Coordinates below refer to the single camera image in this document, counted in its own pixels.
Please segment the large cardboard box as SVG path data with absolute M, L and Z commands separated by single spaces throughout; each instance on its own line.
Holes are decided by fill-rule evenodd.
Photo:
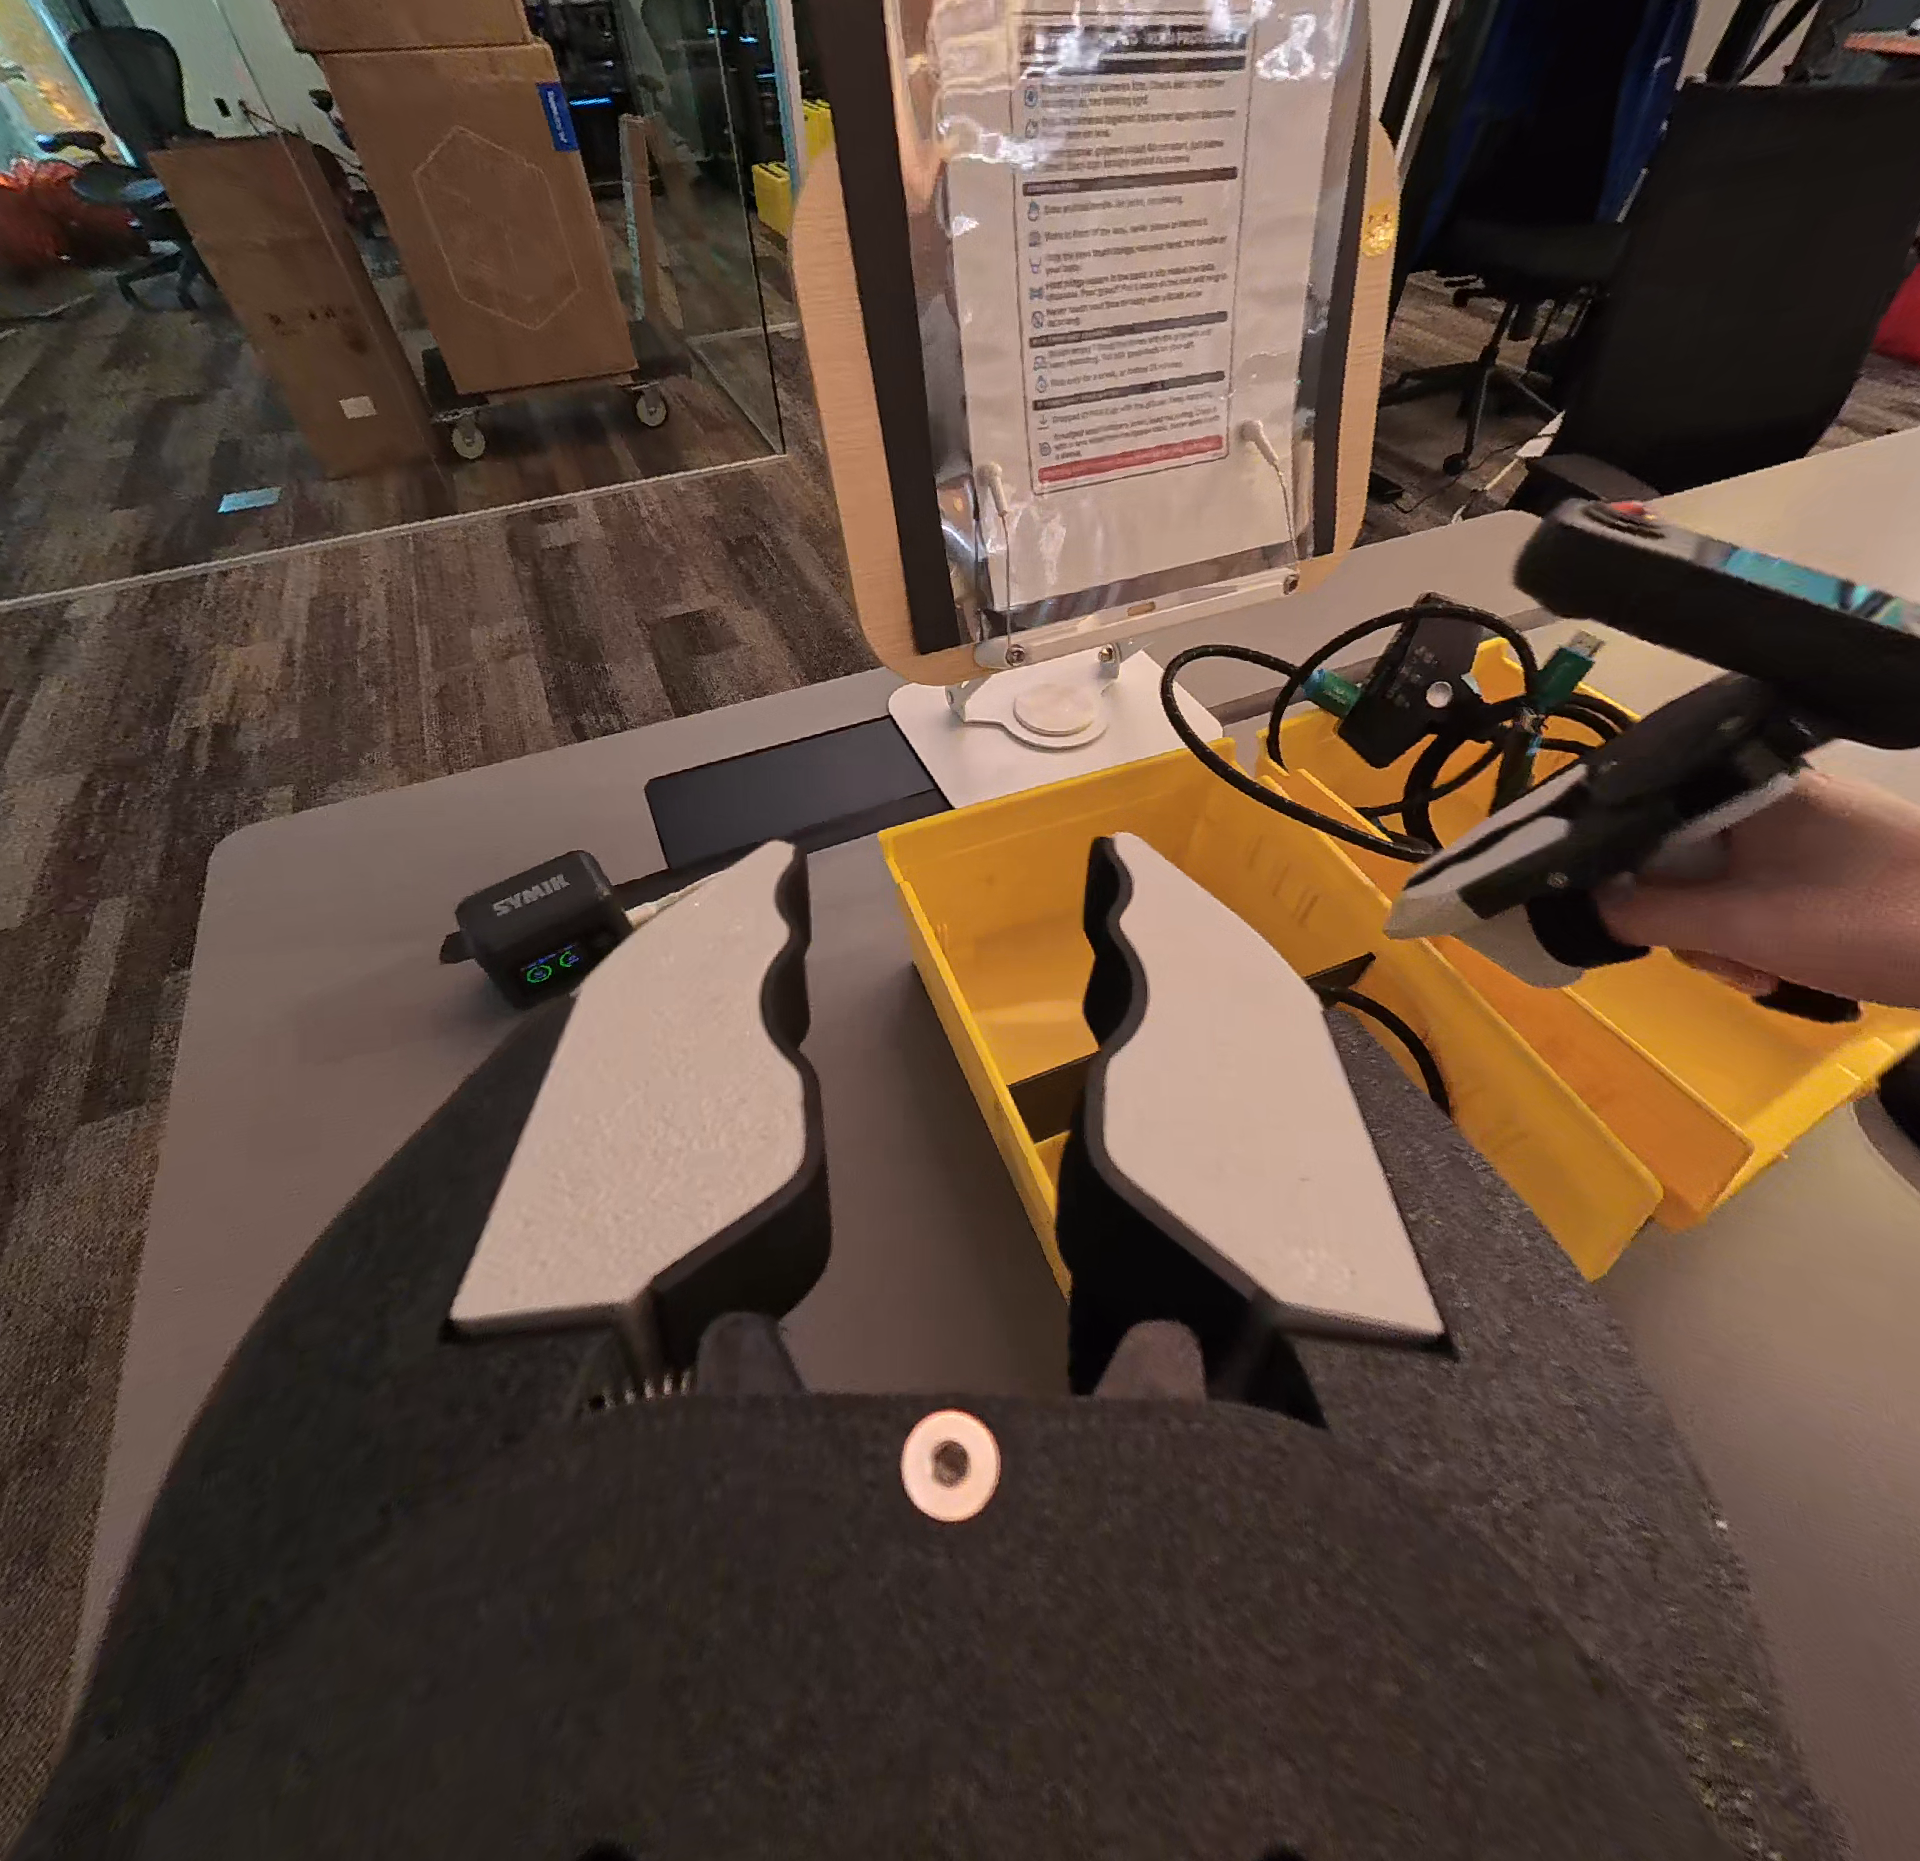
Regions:
M 321 70 L 459 392 L 637 366 L 546 42 L 334 52 Z

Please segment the wooden document stand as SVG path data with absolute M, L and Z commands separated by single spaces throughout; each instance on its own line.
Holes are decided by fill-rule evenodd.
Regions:
M 794 287 L 859 624 L 880 664 L 900 678 L 892 720 L 955 807 L 1176 749 L 1257 792 L 1179 672 L 1202 662 L 1271 668 L 1262 652 L 1223 641 L 1220 629 L 1326 585 L 1351 552 L 1378 428 L 1393 252 L 1358 255 L 1331 554 L 1278 577 L 1111 619 L 971 641 L 955 610 L 933 499 L 882 0 L 808 7 L 835 145 L 797 191 Z M 1361 219 L 1381 199 L 1393 199 L 1401 215 L 1398 162 L 1376 99 L 1375 115 Z

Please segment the yellow plastic bin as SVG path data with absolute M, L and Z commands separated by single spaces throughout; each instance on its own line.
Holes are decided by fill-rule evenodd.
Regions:
M 1705 664 L 1610 635 L 1581 687 L 1651 714 L 1709 678 Z M 1835 743 L 1811 762 L 1915 801 L 1915 753 Z M 1343 821 L 1398 797 L 1404 776 L 1401 766 L 1361 763 L 1310 703 L 1285 714 L 1274 773 L 1284 792 Z M 1696 1226 L 1915 1050 L 1915 1010 L 1868 1008 L 1852 1025 L 1814 1025 L 1761 1010 L 1669 955 L 1605 968 L 1569 989 L 1536 989 L 1456 939 L 1428 945 L 1659 1182 L 1652 1220 L 1669 1228 Z
M 1016 792 L 880 834 L 913 966 L 1059 1290 L 1054 1237 L 1066 1113 L 1031 1128 L 1021 1083 L 1094 1055 L 1085 1019 L 1090 843 L 1136 834 L 1301 974 L 1358 956 L 1358 992 L 1420 1038 L 1477 1153 L 1602 1276 L 1663 1188 L 1452 956 L 1385 933 L 1387 898 L 1331 841 L 1284 821 L 1183 750 Z

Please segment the black office chair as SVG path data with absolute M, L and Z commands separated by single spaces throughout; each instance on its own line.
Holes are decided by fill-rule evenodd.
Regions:
M 103 156 L 84 163 L 77 194 L 92 205 L 124 211 L 148 249 L 143 264 L 117 275 L 117 287 L 131 305 L 143 305 L 135 287 L 167 275 L 176 282 L 180 308 L 197 311 L 195 287 L 210 277 L 155 171 L 160 153 L 216 140 L 188 115 L 180 53 L 164 33 L 131 25 L 83 28 L 67 49 L 128 156 L 127 162 Z
M 1688 84 L 1622 222 L 1460 219 L 1428 270 L 1500 301 L 1473 360 L 1381 407 L 1460 395 L 1557 415 L 1513 508 L 1651 503 L 1805 459 L 1847 405 L 1918 223 L 1918 88 Z

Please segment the printed instruction sheet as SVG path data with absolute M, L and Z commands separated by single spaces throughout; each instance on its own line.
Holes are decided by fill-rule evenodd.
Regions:
M 882 0 L 971 641 L 1336 548 L 1371 0 Z

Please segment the wheeled dolly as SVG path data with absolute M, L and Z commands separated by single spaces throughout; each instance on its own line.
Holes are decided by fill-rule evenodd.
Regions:
M 625 374 L 597 374 L 558 384 L 508 388 L 495 392 L 462 392 L 457 388 L 446 353 L 429 346 L 420 356 L 420 379 L 431 428 L 446 433 L 459 460 L 475 463 L 490 454 L 485 417 L 495 407 L 561 401 L 600 392 L 617 392 L 644 431 L 660 431 L 670 418 L 666 385 L 688 379 L 694 359 L 680 346 L 642 353 Z

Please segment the black desk pad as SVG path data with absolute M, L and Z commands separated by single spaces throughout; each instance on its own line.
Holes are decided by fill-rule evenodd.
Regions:
M 677 874 L 713 873 L 767 841 L 817 853 L 950 812 L 892 717 L 675 770 L 644 794 Z

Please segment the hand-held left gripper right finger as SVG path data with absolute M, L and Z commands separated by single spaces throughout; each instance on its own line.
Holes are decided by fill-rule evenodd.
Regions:
M 1095 1051 L 1057 1178 L 1069 1383 L 1163 1324 L 1203 1385 L 1308 1385 L 1303 1345 L 1450 1362 L 1326 1010 L 1250 922 L 1138 834 L 1088 849 Z

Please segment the black power bank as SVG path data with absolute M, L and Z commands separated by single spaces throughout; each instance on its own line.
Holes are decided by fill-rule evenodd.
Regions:
M 462 898 L 441 966 L 473 963 L 512 1010 L 569 997 L 635 931 L 600 860 L 569 849 Z

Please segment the slim cardboard box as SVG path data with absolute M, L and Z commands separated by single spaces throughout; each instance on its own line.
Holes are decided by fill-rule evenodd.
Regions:
M 183 140 L 151 169 L 315 463 L 360 478 L 437 460 L 414 366 L 346 212 L 346 171 L 301 135 Z

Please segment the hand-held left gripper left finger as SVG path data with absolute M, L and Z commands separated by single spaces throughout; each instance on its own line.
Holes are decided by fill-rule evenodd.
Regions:
M 654 904 L 571 997 L 451 1300 L 461 1341 L 784 1321 L 832 1252 L 805 849 Z

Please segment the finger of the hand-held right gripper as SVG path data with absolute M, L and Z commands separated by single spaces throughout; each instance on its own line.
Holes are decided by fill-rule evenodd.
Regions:
M 1466 939 L 1518 911 L 1538 942 L 1599 942 L 1589 860 L 1602 834 L 1594 794 L 1525 794 L 1420 864 L 1387 909 L 1390 939 Z

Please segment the person's right hand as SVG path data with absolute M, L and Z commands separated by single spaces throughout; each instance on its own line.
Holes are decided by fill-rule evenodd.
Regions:
M 1807 773 L 1721 834 L 1713 874 L 1644 869 L 1598 891 L 1622 942 L 1764 998 L 1811 988 L 1918 1008 L 1918 810 L 1871 785 Z

